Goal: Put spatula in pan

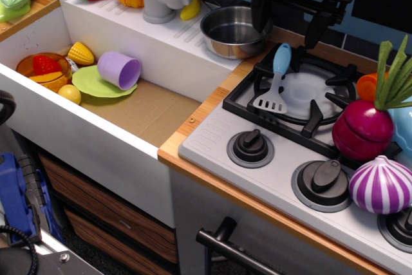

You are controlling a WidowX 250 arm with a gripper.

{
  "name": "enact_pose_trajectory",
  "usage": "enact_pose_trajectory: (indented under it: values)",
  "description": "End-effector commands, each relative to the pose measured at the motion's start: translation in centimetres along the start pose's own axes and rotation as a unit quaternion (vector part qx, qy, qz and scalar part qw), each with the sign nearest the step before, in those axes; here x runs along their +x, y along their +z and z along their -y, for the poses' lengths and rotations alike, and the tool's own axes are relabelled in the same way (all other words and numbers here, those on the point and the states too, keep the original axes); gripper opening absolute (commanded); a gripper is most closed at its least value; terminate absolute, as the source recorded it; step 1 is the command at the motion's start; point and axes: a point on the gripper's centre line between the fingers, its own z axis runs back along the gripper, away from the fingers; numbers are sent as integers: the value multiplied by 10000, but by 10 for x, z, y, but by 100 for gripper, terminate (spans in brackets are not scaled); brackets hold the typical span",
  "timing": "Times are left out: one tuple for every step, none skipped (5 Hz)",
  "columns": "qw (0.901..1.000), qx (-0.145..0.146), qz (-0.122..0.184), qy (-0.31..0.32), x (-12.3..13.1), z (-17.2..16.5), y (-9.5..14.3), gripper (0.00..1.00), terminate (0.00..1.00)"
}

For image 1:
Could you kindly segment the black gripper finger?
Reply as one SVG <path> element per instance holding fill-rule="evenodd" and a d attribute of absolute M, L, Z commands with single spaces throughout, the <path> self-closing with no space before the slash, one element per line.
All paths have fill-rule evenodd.
<path fill-rule="evenodd" d="M 304 39 L 306 50 L 314 49 L 325 31 L 335 22 L 335 17 L 330 12 L 320 12 L 315 14 L 308 25 Z"/>
<path fill-rule="evenodd" d="M 251 0 L 252 25 L 262 32 L 267 23 L 271 20 L 272 0 Z"/>

